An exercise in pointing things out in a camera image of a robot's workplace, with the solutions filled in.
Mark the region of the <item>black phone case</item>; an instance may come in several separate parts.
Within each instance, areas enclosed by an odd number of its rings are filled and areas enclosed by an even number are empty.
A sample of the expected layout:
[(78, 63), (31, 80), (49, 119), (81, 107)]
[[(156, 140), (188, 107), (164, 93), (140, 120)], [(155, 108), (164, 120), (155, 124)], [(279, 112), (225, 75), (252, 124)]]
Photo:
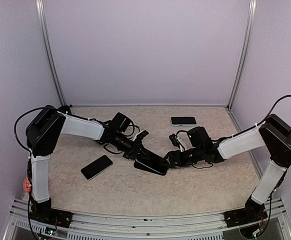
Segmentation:
[(156, 171), (156, 170), (150, 169), (149, 167), (147, 167), (147, 166), (145, 166), (137, 161), (134, 162), (133, 167), (136, 169), (146, 171), (149, 173), (153, 173), (156, 175), (160, 175), (160, 176), (165, 176), (167, 174), (167, 171), (168, 171), (168, 168), (162, 167), (162, 166), (159, 167), (159, 171)]

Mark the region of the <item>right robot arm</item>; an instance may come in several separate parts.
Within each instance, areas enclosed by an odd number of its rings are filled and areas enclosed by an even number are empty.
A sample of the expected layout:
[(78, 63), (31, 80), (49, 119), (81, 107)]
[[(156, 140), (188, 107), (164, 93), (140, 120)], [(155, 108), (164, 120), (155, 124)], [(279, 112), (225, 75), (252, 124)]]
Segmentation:
[(264, 149), (268, 152), (269, 163), (262, 177), (250, 195), (253, 201), (241, 211), (241, 218), (252, 222), (261, 213), (261, 207), (291, 166), (291, 127), (276, 114), (268, 115), (260, 123), (232, 136), (212, 140), (203, 126), (186, 132), (191, 143), (186, 148), (177, 135), (170, 136), (178, 150), (168, 152), (160, 165), (167, 168), (182, 168), (195, 165), (199, 161), (209, 164), (221, 163), (235, 156)]

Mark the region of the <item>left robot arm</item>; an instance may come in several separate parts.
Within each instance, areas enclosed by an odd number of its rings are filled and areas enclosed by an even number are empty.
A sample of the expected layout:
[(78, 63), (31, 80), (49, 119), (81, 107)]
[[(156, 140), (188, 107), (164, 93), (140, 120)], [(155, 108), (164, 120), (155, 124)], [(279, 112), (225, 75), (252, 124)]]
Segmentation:
[(31, 184), (30, 199), (37, 205), (35, 213), (49, 223), (56, 217), (49, 190), (49, 162), (62, 135), (87, 139), (98, 143), (103, 149), (108, 145), (117, 148), (117, 154), (135, 161), (137, 169), (164, 176), (167, 168), (164, 159), (146, 149), (142, 143), (148, 135), (146, 130), (125, 134), (128, 127), (136, 128), (134, 122), (121, 112), (113, 119), (100, 121), (72, 114), (71, 107), (52, 105), (37, 108), (39, 114), (25, 130), (26, 150), (29, 152), (28, 179)]

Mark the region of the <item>dark green mug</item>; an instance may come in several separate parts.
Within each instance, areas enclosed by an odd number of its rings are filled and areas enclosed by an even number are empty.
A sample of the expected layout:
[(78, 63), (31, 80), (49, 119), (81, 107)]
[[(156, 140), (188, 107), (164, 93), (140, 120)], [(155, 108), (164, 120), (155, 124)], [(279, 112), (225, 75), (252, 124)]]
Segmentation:
[(72, 114), (71, 107), (69, 105), (60, 106), (57, 110), (64, 114), (68, 114), (68, 115)]

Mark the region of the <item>red patterned round coaster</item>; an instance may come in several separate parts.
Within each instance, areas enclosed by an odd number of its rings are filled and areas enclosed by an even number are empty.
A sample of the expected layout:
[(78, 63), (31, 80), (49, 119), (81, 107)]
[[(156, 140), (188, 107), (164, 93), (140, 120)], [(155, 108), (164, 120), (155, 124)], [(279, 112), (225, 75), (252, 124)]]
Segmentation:
[(29, 194), (32, 191), (32, 181), (30, 180), (30, 178), (27, 176), (25, 177), (24, 181), (23, 181), (23, 190), (25, 193)]

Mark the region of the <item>front aluminium rail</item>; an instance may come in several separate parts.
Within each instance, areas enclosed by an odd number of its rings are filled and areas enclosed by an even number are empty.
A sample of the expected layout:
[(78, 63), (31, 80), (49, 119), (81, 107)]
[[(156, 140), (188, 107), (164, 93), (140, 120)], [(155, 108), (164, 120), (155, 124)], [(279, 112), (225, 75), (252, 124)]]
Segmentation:
[(291, 222), (280, 198), (268, 201), (270, 220), (229, 227), (224, 211), (195, 214), (137, 216), (72, 210), (68, 227), (28, 221), (28, 202), (15, 199), (2, 240), (32, 240), (32, 233), (46, 240), (242, 240), (242, 231), (266, 225), (260, 240), (291, 240)]

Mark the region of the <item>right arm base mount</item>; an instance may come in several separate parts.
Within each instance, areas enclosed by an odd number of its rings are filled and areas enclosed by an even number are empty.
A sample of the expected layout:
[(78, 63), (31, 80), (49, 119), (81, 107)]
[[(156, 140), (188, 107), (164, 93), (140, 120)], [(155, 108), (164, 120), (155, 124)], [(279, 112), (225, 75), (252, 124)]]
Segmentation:
[(243, 208), (228, 210), (223, 213), (228, 228), (245, 225), (268, 217), (264, 204), (258, 204), (250, 196)]

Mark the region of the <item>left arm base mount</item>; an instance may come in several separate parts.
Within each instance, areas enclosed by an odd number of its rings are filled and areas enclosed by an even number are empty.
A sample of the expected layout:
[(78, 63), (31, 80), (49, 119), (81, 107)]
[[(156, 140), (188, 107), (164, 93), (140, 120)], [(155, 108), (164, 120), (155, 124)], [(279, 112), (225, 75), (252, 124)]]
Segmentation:
[(38, 203), (30, 199), (30, 219), (40, 223), (53, 225), (55, 227), (69, 228), (73, 213), (66, 210), (52, 208), (52, 200)]

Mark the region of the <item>right aluminium frame post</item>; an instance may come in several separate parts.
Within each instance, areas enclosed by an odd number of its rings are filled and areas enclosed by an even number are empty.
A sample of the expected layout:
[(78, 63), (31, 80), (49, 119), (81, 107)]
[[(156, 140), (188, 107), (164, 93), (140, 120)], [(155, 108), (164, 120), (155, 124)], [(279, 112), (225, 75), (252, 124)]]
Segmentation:
[(240, 88), (240, 84), (241, 84), (241, 80), (242, 80), (242, 76), (243, 76), (243, 72), (245, 68), (246, 59), (248, 56), (251, 36), (253, 32), (256, 8), (257, 8), (257, 0), (250, 0), (240, 58), (239, 58), (238, 67), (235, 74), (234, 84), (233, 84), (231, 94), (230, 94), (228, 104), (227, 104), (227, 109), (230, 112), (234, 108), (234, 104), (239, 92), (239, 88)]

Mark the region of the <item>aluminium frame post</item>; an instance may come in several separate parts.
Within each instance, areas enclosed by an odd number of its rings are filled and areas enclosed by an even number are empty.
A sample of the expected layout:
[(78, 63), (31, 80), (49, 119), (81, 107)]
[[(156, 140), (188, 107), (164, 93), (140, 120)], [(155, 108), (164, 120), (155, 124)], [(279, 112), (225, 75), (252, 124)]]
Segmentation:
[(230, 112), (234, 108), (234, 104), (239, 92), (239, 88), (240, 88), (240, 84), (241, 84), (241, 80), (242, 80), (242, 76), (243, 76), (243, 72), (245, 68), (246, 59), (248, 56), (251, 36), (253, 32), (256, 8), (257, 8), (257, 0), (250, 0), (240, 58), (239, 58), (238, 67), (235, 74), (234, 84), (233, 84), (231, 94), (230, 94), (228, 104), (227, 104), (227, 109)]
[(52, 76), (52, 82), (57, 94), (58, 101), (60, 105), (64, 106), (67, 104), (66, 98), (64, 96), (61, 82), (59, 80), (59, 76), (57, 73), (57, 68), (53, 56), (53, 51), (51, 48), (51, 43), (50, 43), (50, 38), (49, 38), (49, 31), (48, 31), (48, 25), (47, 25), (47, 20), (46, 20), (46, 15), (45, 15), (45, 8), (44, 8), (44, 1), (43, 0), (36, 0), (35, 1), (36, 5), (36, 11), (37, 11), (37, 16), (38, 16), (38, 21), (39, 21), (39, 26), (40, 26), (40, 31), (43, 39), (43, 45), (45, 49), (45, 54), (47, 57), (49, 69), (51, 72)]

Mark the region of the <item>left aluminium frame post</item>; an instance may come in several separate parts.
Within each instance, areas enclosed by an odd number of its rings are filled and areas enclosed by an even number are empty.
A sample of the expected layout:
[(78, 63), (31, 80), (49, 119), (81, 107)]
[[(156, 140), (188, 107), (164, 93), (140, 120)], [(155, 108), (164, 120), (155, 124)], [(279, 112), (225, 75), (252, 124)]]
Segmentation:
[(59, 80), (59, 76), (57, 73), (57, 68), (53, 56), (53, 51), (51, 48), (51, 43), (50, 43), (50, 38), (49, 38), (49, 31), (48, 31), (48, 25), (47, 25), (47, 20), (46, 20), (46, 15), (45, 15), (45, 8), (44, 8), (44, 1), (43, 0), (36, 0), (35, 1), (36, 5), (36, 11), (37, 11), (37, 16), (38, 16), (38, 21), (39, 21), (39, 26), (40, 26), (40, 31), (43, 39), (43, 45), (45, 49), (45, 54), (47, 57), (49, 69), (51, 72), (52, 76), (52, 82), (57, 94), (58, 101), (60, 105), (64, 106), (67, 104), (66, 98), (64, 96), (61, 82)]

